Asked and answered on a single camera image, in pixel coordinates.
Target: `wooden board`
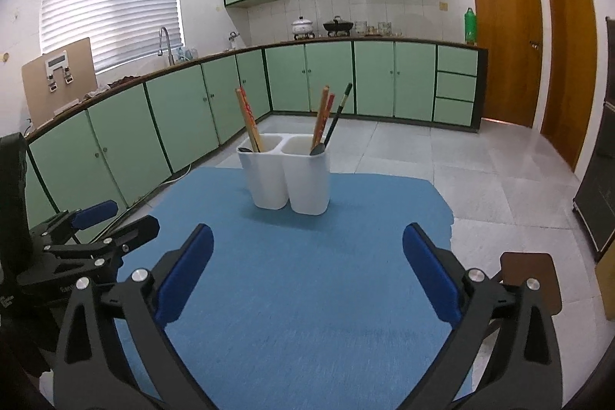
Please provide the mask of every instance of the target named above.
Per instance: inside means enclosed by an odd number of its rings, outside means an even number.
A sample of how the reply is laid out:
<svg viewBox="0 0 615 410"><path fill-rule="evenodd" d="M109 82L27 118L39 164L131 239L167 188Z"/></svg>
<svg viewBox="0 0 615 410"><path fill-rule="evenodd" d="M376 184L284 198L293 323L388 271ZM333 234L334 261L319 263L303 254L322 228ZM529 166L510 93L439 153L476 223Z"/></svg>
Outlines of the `wooden board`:
<svg viewBox="0 0 615 410"><path fill-rule="evenodd" d="M68 55L73 82L67 85L63 78L56 78L58 88L51 93L47 84L45 61L59 56L63 51ZM95 91L98 87L94 62L91 58L90 39L78 40L26 63L22 67L22 79L32 127L36 129L53 119L56 110L75 99L83 101L87 93Z"/></svg>

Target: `drawer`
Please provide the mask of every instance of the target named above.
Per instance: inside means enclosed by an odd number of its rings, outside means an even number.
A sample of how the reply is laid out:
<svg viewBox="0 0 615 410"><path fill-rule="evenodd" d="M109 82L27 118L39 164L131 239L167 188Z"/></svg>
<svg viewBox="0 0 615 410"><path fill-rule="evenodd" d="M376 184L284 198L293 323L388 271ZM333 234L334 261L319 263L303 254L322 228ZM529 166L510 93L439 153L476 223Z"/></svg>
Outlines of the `drawer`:
<svg viewBox="0 0 615 410"><path fill-rule="evenodd" d="M434 106L434 122L470 126L474 103L455 101L454 99L436 98Z"/></svg>
<svg viewBox="0 0 615 410"><path fill-rule="evenodd" d="M479 52L451 46L438 46L438 70L476 76Z"/></svg>
<svg viewBox="0 0 615 410"><path fill-rule="evenodd" d="M438 72L436 96L438 98L462 99L474 101L476 92L476 77L459 75L458 73Z"/></svg>

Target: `blue gripper pad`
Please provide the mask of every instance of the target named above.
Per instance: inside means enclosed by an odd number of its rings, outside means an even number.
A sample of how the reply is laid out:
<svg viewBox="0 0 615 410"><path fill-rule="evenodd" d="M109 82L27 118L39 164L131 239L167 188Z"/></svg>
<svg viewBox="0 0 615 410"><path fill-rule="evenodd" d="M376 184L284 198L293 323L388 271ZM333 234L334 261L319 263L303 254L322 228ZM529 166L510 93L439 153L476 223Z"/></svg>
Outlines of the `blue gripper pad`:
<svg viewBox="0 0 615 410"><path fill-rule="evenodd" d="M404 230L404 254L436 315L455 328L461 321L460 292L439 258L436 247L418 225Z"/></svg>
<svg viewBox="0 0 615 410"><path fill-rule="evenodd" d="M113 200L107 200L97 205L93 205L88 209L82 209L73 217L71 226L76 230L86 230L112 218L118 213L118 204Z"/></svg>
<svg viewBox="0 0 615 410"><path fill-rule="evenodd" d="M205 224L199 224L180 249L166 252L153 270L165 266L165 258L176 258L174 265L167 272L156 295L156 313L154 320L161 328L177 320L196 287L201 274L213 254L213 233Z"/></svg>

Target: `white pot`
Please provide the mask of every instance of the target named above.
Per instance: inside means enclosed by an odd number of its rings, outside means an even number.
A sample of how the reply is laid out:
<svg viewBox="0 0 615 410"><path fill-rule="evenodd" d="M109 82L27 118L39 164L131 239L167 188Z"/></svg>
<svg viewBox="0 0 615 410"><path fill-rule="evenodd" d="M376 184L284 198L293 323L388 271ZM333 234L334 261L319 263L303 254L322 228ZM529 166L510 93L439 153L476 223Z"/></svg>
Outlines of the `white pot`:
<svg viewBox="0 0 615 410"><path fill-rule="evenodd" d="M299 16L298 20L292 23L293 35L301 35L304 33L314 33L314 24L310 20L304 20Z"/></svg>

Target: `faucet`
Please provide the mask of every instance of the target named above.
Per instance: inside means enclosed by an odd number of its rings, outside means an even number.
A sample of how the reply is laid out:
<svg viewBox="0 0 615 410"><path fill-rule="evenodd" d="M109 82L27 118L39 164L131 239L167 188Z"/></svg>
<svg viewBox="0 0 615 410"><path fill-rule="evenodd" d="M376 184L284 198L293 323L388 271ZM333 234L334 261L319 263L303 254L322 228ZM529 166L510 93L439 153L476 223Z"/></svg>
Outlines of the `faucet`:
<svg viewBox="0 0 615 410"><path fill-rule="evenodd" d="M172 67L175 65L175 60L173 59L173 53L171 53L171 41L168 38L167 27L160 27L160 33L158 34L158 56L162 56L162 31L167 36L168 65Z"/></svg>

